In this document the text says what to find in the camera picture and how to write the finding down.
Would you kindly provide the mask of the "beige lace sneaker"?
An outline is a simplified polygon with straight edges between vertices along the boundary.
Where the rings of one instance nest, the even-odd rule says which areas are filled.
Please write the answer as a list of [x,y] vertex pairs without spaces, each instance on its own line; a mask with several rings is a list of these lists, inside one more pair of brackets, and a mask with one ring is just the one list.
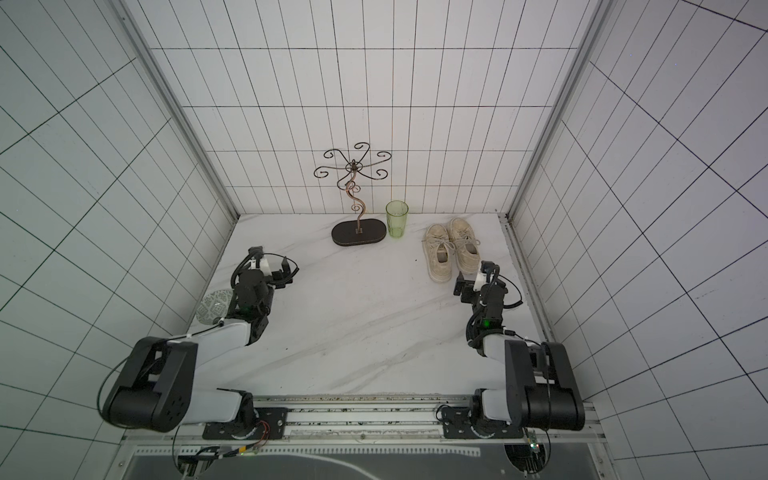
[[471,225],[465,219],[453,218],[448,223],[448,234],[454,245],[459,270],[465,275],[475,274],[481,263],[480,241]]
[[436,283],[448,282],[452,276],[454,245],[446,227],[440,224],[429,226],[422,246],[430,278]]

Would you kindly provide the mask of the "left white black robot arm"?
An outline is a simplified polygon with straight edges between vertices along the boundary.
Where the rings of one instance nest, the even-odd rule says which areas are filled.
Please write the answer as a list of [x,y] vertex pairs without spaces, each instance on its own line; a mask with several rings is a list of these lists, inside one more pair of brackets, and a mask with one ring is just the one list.
[[300,267],[282,255],[252,247],[230,277],[231,298],[212,326],[183,336],[139,340],[113,369],[109,391],[97,393],[97,411],[121,429],[167,433],[182,425],[203,424],[217,437],[267,438],[270,425],[243,390],[208,388],[196,378],[198,369],[257,342],[269,324],[276,290],[291,284]]

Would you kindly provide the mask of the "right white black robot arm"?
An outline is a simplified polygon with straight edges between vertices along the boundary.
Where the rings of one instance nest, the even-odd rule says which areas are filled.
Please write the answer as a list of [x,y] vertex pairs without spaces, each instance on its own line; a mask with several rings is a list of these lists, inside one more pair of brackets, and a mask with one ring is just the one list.
[[580,431],[586,423],[568,353],[556,342],[527,339],[503,327],[507,304],[500,267],[482,261],[470,279],[460,274],[454,294],[472,307],[465,337],[480,356],[504,367],[504,387],[478,389],[467,407],[442,405],[436,418],[447,439],[515,439],[530,429]]

